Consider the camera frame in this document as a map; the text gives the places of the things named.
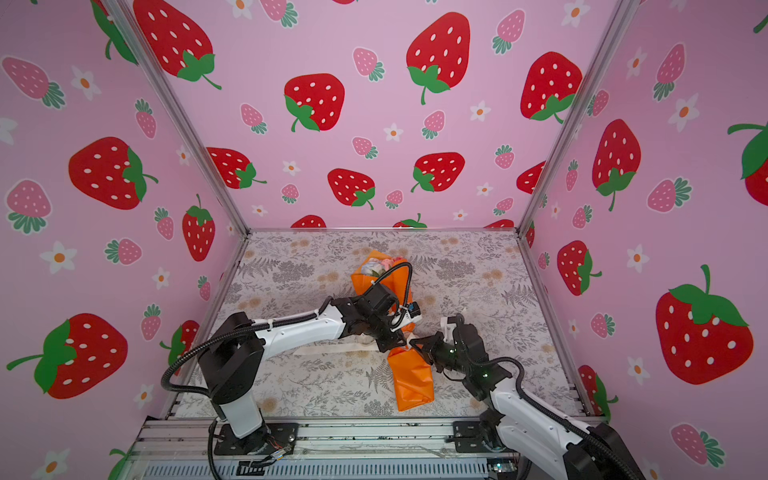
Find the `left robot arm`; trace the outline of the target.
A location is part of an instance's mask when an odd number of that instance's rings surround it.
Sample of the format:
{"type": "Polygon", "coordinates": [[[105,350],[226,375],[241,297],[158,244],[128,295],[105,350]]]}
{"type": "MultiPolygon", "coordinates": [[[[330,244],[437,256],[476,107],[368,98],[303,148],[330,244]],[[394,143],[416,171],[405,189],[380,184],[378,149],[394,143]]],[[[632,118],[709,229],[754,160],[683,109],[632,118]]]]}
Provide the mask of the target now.
{"type": "Polygon", "coordinates": [[[251,390],[259,368],[286,351],[316,342],[364,335],[381,352],[405,345],[403,328],[421,320],[417,302],[399,297],[382,284],[361,295],[327,297],[315,310],[269,320],[239,312],[217,333],[172,361],[161,377],[164,390],[203,395],[233,436],[265,436],[267,427],[251,390]]]}

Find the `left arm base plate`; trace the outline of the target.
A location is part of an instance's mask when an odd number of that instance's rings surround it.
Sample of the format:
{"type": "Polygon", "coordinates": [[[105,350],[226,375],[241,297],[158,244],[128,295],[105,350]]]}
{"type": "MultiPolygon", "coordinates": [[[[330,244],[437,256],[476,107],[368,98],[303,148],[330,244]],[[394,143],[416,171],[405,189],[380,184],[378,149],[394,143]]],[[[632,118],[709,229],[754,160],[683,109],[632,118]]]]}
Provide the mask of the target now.
{"type": "Polygon", "coordinates": [[[261,457],[291,454],[298,437],[298,423],[269,422],[239,438],[225,423],[214,436],[213,453],[218,456],[256,455],[261,457]]]}

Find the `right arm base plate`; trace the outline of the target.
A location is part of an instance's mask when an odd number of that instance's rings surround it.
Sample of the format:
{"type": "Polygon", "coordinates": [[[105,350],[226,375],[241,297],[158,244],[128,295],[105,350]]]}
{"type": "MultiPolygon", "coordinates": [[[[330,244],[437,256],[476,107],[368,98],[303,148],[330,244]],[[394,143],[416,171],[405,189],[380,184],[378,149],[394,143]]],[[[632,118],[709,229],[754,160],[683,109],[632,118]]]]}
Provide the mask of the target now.
{"type": "Polygon", "coordinates": [[[516,450],[504,446],[489,425],[479,420],[455,421],[452,435],[446,440],[459,453],[511,454],[516,450]]]}

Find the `orange wrapping paper sheet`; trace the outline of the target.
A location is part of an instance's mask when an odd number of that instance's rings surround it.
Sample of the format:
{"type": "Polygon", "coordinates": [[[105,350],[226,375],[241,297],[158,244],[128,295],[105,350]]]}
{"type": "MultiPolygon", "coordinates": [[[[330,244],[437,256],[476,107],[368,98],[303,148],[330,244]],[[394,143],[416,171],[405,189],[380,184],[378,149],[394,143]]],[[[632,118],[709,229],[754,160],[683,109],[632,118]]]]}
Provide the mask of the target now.
{"type": "MultiPolygon", "coordinates": [[[[390,259],[387,254],[372,251],[369,259],[390,259]]],[[[363,294],[378,278],[364,276],[360,273],[361,266],[350,276],[355,293],[363,294]]],[[[427,405],[434,401],[434,381],[430,366],[411,347],[399,347],[388,353],[388,368],[393,376],[394,394],[400,412],[427,405]]]]}

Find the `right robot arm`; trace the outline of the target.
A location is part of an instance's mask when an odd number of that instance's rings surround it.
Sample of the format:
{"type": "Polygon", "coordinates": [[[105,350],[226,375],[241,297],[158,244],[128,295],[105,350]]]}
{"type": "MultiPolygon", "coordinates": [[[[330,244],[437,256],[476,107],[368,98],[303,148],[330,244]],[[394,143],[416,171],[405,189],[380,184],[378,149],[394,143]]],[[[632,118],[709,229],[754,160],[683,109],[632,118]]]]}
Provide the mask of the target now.
{"type": "Polygon", "coordinates": [[[461,315],[450,317],[446,337],[413,338],[408,345],[437,372],[455,371],[487,405],[484,441],[512,450],[553,479],[641,479],[643,474],[619,433],[605,422],[587,423],[549,405],[523,386],[525,368],[512,357],[492,359],[478,330],[461,315]]]}

